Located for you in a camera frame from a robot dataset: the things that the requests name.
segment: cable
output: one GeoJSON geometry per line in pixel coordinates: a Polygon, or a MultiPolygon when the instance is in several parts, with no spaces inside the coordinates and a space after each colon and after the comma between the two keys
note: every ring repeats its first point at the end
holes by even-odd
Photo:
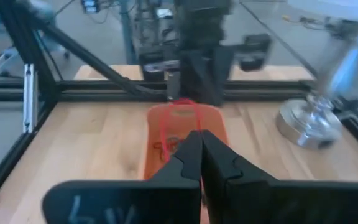
{"type": "Polygon", "coordinates": [[[63,10],[65,10],[69,5],[71,5],[75,0],[70,0],[68,3],[66,3],[63,7],[61,7],[58,11],[55,12],[55,17],[59,15],[63,10]]]}
{"type": "Polygon", "coordinates": [[[116,0],[112,0],[112,1],[106,0],[106,1],[101,2],[101,4],[102,3],[107,3],[108,5],[107,6],[101,5],[102,6],[101,9],[109,9],[111,7],[116,7],[119,5],[119,2],[117,2],[116,0]]]}
{"type": "Polygon", "coordinates": [[[166,40],[166,41],[163,41],[162,44],[163,45],[176,45],[177,46],[178,40],[179,39],[166,40]]]}
{"type": "Polygon", "coordinates": [[[239,1],[239,3],[260,25],[267,29],[268,32],[277,41],[279,41],[283,45],[283,47],[287,49],[302,64],[302,66],[307,69],[307,71],[309,71],[313,76],[317,77],[317,70],[313,68],[313,66],[311,66],[309,62],[307,62],[300,54],[295,52],[289,44],[287,44],[281,37],[279,37],[278,34],[276,34],[276,32],[274,32],[266,23],[261,21],[259,17],[254,12],[252,12],[252,10],[250,10],[244,3],[242,3],[241,1],[239,1]]]}
{"type": "Polygon", "coordinates": [[[104,16],[104,19],[102,21],[97,21],[95,18],[93,18],[91,15],[87,14],[87,16],[96,24],[104,24],[107,21],[107,17],[109,15],[110,10],[107,10],[106,15],[104,16]]]}
{"type": "Polygon", "coordinates": [[[286,21],[286,22],[291,22],[291,23],[295,23],[295,24],[302,24],[304,28],[310,29],[310,30],[329,30],[324,25],[324,22],[318,21],[318,20],[313,19],[313,18],[308,18],[308,17],[301,16],[299,18],[299,20],[292,21],[288,15],[283,15],[282,19],[284,21],[286,21]]]}
{"type": "Polygon", "coordinates": [[[161,31],[162,40],[165,40],[167,38],[167,35],[173,31],[173,27],[170,26],[163,31],[161,31]]]}
{"type": "Polygon", "coordinates": [[[56,70],[56,72],[57,72],[57,75],[59,76],[59,79],[62,80],[62,81],[64,81],[64,78],[63,78],[62,74],[60,73],[60,70],[59,70],[59,68],[58,68],[58,66],[57,66],[57,64],[56,64],[56,62],[55,62],[55,59],[53,59],[52,55],[50,54],[50,51],[49,51],[49,49],[47,48],[47,46],[46,46],[44,40],[41,39],[41,35],[40,35],[39,31],[35,31],[35,35],[37,36],[39,42],[40,42],[41,45],[42,45],[42,48],[46,51],[46,53],[47,53],[49,59],[51,60],[53,66],[55,67],[55,70],[56,70]]]}
{"type": "Polygon", "coordinates": [[[137,2],[135,2],[134,5],[133,5],[128,11],[126,11],[126,12],[120,12],[120,14],[122,15],[122,14],[128,14],[128,13],[130,13],[130,12],[135,8],[136,5],[137,5],[137,2]]]}

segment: red string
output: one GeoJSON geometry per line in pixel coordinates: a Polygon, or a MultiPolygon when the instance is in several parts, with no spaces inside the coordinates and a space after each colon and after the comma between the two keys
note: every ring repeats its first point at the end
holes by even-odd
{"type": "Polygon", "coordinates": [[[197,130],[201,131],[201,113],[199,108],[197,107],[197,104],[193,100],[179,99],[170,103],[168,105],[168,109],[165,110],[165,114],[163,115],[163,118],[161,119],[161,123],[160,123],[160,138],[161,138],[162,150],[165,156],[165,162],[168,162],[170,158],[168,147],[167,147],[167,135],[166,135],[167,119],[168,119],[168,115],[170,114],[172,108],[175,105],[192,105],[196,113],[197,130]]]}

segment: wooden table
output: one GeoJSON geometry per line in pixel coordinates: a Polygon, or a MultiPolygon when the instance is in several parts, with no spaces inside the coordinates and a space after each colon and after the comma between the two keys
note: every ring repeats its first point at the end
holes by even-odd
{"type": "MultiPolygon", "coordinates": [[[[139,68],[114,66],[140,79],[139,68]]],[[[100,79],[88,66],[77,79],[100,79]]],[[[232,71],[235,80],[310,79],[301,67],[232,71]]],[[[139,179],[153,103],[59,103],[0,189],[0,223],[44,223],[40,202],[53,185],[72,179],[139,179]]],[[[275,127],[280,103],[226,103],[231,147],[278,179],[358,181],[358,142],[346,130],[325,151],[294,146],[275,127]]]]}

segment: floor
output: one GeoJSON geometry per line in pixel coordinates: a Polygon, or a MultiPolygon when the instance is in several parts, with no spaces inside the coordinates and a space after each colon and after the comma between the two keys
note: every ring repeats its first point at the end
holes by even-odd
{"type": "MultiPolygon", "coordinates": [[[[69,0],[47,0],[58,11],[69,0]]],[[[321,16],[308,14],[292,9],[284,2],[257,2],[248,1],[241,6],[234,3],[232,14],[224,23],[226,30],[225,44],[235,44],[247,34],[266,33],[264,23],[275,32],[284,42],[295,51],[299,57],[318,69],[321,64],[321,55],[329,41],[329,34],[321,30],[305,29],[299,24],[286,22],[283,15],[298,19],[299,16],[308,16],[315,19],[323,19],[321,16]]],[[[121,23],[116,10],[100,12],[95,16],[83,14],[79,1],[73,1],[61,13],[57,15],[58,26],[71,38],[85,46],[90,52],[107,64],[125,64],[125,50],[121,34],[121,23]]],[[[0,53],[10,46],[9,38],[0,35],[0,53]]],[[[74,57],[65,60],[62,54],[54,52],[53,57],[64,79],[72,79],[78,68],[84,63],[74,57]]],[[[19,58],[12,63],[9,70],[12,74],[21,75],[23,64],[19,58]]],[[[301,65],[301,62],[286,48],[285,45],[276,42],[273,46],[268,64],[271,65],[301,65]]],[[[358,78],[349,96],[358,96],[358,78]]],[[[0,161],[9,147],[21,133],[21,104],[0,104],[0,161]]]]}

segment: metal stand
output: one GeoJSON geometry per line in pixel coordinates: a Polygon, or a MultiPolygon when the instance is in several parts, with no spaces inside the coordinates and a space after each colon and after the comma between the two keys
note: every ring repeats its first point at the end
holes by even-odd
{"type": "MultiPolygon", "coordinates": [[[[43,20],[31,14],[20,4],[20,1],[0,0],[0,18],[3,20],[24,63],[28,65],[26,67],[25,83],[22,81],[0,82],[0,101],[22,101],[24,99],[25,103],[24,133],[21,134],[0,163],[0,187],[26,151],[28,145],[36,136],[57,102],[166,102],[167,97],[173,99],[176,97],[175,94],[178,91],[178,86],[169,85],[168,83],[176,83],[175,78],[179,79],[179,76],[174,76],[168,82],[130,81],[128,78],[122,77],[109,65],[103,63],[62,31],[56,27],[48,26],[43,20]],[[41,30],[45,35],[56,40],[107,80],[54,80],[42,50],[37,44],[34,30],[41,30]],[[39,78],[40,96],[43,97],[43,103],[38,112],[37,78],[39,78]]],[[[351,54],[345,58],[346,60],[354,60],[351,54]]],[[[339,63],[338,65],[341,66],[337,67],[338,69],[336,70],[341,74],[346,74],[343,72],[343,69],[340,69],[342,64],[339,63]]],[[[334,85],[340,80],[338,78],[338,74],[333,75],[333,78],[330,79],[331,81],[328,82],[332,83],[332,85],[328,86],[338,86],[334,85]]],[[[313,84],[303,81],[228,81],[222,88],[225,101],[277,102],[290,98],[305,99],[310,92],[311,85],[313,84]]],[[[311,102],[316,102],[316,105],[321,104],[321,97],[312,97],[310,99],[311,102]]],[[[344,125],[358,140],[358,122],[355,119],[348,119],[344,121],[344,125]]]]}
{"type": "Polygon", "coordinates": [[[119,13],[122,23],[122,37],[126,50],[126,60],[129,65],[137,64],[137,57],[132,44],[132,21],[129,18],[128,0],[119,0],[119,13]]]}
{"type": "Polygon", "coordinates": [[[337,51],[326,49],[330,49],[331,55],[318,75],[316,92],[306,101],[285,102],[277,116],[278,130],[287,139],[311,149],[326,148],[341,137],[342,124],[332,112],[332,100],[349,89],[357,72],[358,33],[337,51]]]}

